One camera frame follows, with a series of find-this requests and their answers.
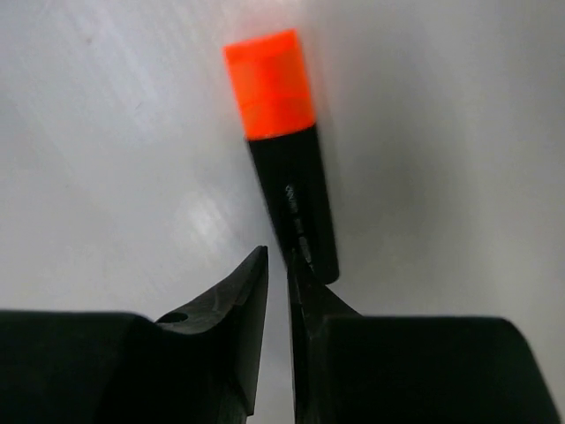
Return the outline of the black orange highlighter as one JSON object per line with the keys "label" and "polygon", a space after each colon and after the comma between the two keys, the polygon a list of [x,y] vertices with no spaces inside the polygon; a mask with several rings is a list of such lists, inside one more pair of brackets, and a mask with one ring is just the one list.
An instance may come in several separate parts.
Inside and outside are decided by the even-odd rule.
{"label": "black orange highlighter", "polygon": [[316,113],[301,42],[287,29],[224,47],[245,140],[285,262],[339,275]]}

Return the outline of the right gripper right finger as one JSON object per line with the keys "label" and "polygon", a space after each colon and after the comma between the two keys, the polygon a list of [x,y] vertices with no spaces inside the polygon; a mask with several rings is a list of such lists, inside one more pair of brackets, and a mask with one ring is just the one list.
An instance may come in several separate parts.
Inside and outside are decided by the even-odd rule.
{"label": "right gripper right finger", "polygon": [[534,354],[510,321],[364,316],[299,254],[288,265],[298,423],[557,423]]}

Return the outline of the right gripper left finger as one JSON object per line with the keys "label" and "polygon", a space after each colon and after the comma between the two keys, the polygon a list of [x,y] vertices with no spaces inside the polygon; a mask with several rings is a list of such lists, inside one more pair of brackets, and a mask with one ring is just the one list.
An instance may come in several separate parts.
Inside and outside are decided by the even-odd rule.
{"label": "right gripper left finger", "polygon": [[156,321],[4,310],[4,423],[243,423],[254,412],[268,256]]}

